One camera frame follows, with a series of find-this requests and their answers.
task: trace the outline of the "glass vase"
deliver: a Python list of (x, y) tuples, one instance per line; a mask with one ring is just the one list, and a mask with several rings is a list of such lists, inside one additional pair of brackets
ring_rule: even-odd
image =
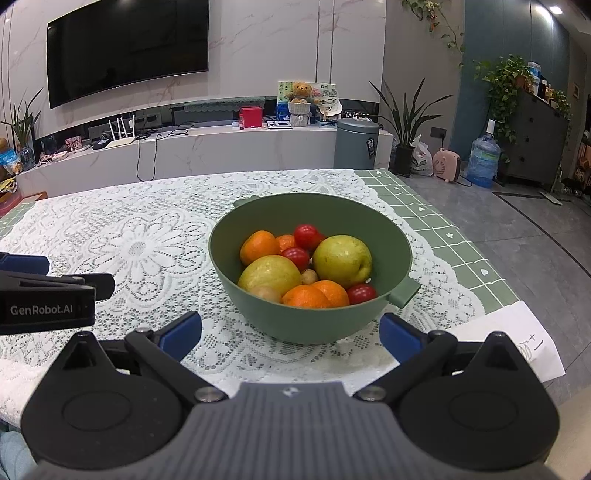
[(30, 170), (35, 166), (35, 152), (28, 145), (22, 148), (19, 156), (21, 157), (23, 171)]

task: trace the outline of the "black television screen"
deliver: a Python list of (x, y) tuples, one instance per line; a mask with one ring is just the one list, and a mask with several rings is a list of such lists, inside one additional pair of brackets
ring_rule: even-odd
[(207, 71), (209, 0), (99, 0), (47, 26), (51, 108), (158, 77)]

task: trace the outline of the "white marble tv cabinet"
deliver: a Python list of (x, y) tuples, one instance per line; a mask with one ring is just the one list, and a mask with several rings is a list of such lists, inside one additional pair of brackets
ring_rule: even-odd
[[(387, 168), (393, 136), (380, 131), (376, 168)], [(188, 135), (158, 140), (155, 176), (158, 179), (255, 170), (332, 168), (336, 129), (239, 130), (230, 126), (202, 127)], [(17, 177), (24, 196), (47, 192), (50, 197), (101, 187), (149, 180), (154, 175), (156, 142), (70, 154), (56, 163), (36, 167)]]

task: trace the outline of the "water bottle jug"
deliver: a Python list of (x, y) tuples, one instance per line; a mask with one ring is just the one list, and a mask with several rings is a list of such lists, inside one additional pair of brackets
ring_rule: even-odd
[(466, 178), (476, 185), (490, 188), (492, 179), (496, 175), (496, 169), (501, 157), (501, 148), (496, 143), (495, 121), (489, 120), (486, 135), (474, 140), (470, 161), (466, 169)]

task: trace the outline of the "trash can lid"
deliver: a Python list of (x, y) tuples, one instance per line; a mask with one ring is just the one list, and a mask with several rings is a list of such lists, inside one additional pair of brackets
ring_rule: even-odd
[(362, 134), (376, 134), (379, 132), (379, 124), (355, 118), (341, 118), (337, 122), (337, 128)]

